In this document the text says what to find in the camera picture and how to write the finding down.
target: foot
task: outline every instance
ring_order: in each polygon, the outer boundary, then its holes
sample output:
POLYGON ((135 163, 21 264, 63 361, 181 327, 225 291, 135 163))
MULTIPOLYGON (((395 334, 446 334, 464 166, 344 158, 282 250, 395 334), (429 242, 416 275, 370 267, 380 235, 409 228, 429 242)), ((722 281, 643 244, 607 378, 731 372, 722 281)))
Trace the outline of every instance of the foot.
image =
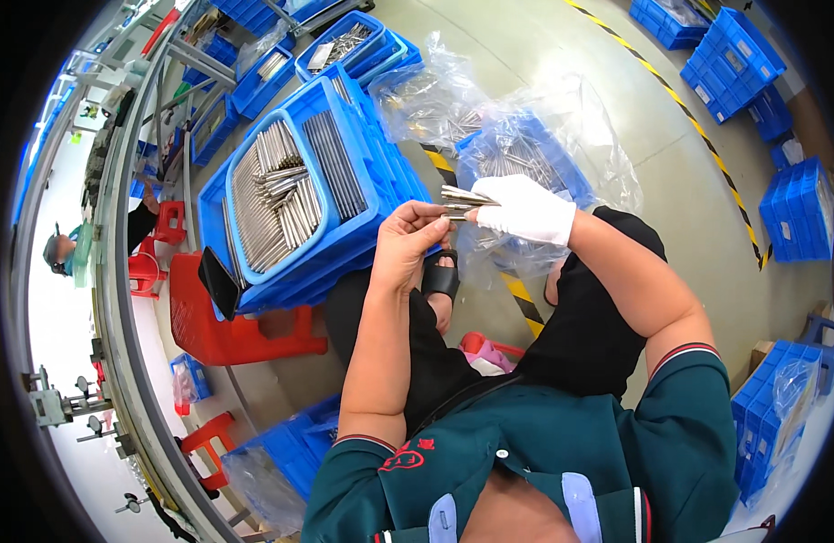
MULTIPOLYGON (((453 259, 449 256, 442 256, 438 259, 437 266, 453 267, 453 259)), ((453 300, 443 292, 433 292, 426 297, 426 301, 435 310, 435 329, 444 335, 450 329, 450 319, 453 317, 453 300)))
POLYGON ((550 275, 546 277, 546 290, 543 295, 553 308, 558 305, 558 278, 562 277, 562 267, 565 259, 553 262, 553 269, 550 270, 550 275))

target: hand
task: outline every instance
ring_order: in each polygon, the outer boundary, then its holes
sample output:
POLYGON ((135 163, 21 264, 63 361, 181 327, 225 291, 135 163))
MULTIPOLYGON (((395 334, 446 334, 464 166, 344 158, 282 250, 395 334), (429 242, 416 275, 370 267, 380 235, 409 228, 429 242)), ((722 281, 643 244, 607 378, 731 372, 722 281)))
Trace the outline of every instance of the hand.
POLYGON ((577 211, 574 202, 563 200, 522 174, 478 179, 472 192, 501 205, 469 211, 469 221, 529 242, 567 246, 577 211))
POLYGON ((411 200, 380 223, 372 287, 392 290, 407 300, 421 276, 425 251, 435 243, 450 248, 455 227, 442 216, 445 212, 444 206, 411 200))

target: green polo shirt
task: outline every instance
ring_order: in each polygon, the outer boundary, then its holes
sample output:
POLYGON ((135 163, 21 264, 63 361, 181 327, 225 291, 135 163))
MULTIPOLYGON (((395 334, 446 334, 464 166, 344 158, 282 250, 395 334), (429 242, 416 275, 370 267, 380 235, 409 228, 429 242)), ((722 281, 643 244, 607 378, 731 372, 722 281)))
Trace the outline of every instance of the green polo shirt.
POLYGON ((492 468, 547 495, 583 543, 718 537, 739 491, 724 364, 705 345, 664 357, 635 410, 511 384, 398 451, 343 436, 312 488, 302 540, 452 543, 492 468))

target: seated worker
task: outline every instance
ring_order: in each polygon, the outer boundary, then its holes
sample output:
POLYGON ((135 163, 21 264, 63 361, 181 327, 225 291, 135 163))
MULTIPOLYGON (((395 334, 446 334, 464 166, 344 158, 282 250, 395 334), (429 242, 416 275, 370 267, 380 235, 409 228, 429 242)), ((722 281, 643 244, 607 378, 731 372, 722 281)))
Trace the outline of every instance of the seated worker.
POLYGON ((738 495, 728 377, 658 234, 631 214, 577 210, 525 176, 473 190, 501 205, 470 221, 571 249, 547 282, 555 313, 512 373, 479 375, 436 328, 455 299, 455 253, 423 270, 429 247, 450 246, 444 207, 395 210, 373 267, 327 298, 329 337, 348 366, 302 541, 718 537, 738 495), (623 409, 644 348, 649 385, 623 409))
MULTIPOLYGON (((128 213, 128 255, 133 254, 142 240, 148 236, 157 225, 157 215, 161 212, 161 203, 154 197, 151 182, 145 182, 142 191, 142 201, 136 209, 128 213)), ((73 276, 73 253, 76 250, 76 240, 79 238, 77 226, 69 235, 64 235, 54 223, 54 233, 49 236, 42 257, 52 268, 53 274, 64 277, 73 276)))

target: pink cloth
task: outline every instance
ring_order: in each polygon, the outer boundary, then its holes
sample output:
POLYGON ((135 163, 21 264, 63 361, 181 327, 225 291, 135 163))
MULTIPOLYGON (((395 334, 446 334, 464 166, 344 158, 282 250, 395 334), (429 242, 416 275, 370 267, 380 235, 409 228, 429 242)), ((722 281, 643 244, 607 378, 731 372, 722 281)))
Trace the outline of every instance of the pink cloth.
POLYGON ((480 347, 480 350, 477 351, 477 353, 466 353, 462 346, 459 346, 459 350, 466 355, 466 360, 469 364, 474 364, 477 359, 482 358, 488 363, 500 367, 506 374, 513 371, 513 368, 515 367, 509 360, 507 360, 505 354, 495 348, 495 345, 489 340, 483 342, 483 346, 480 347))

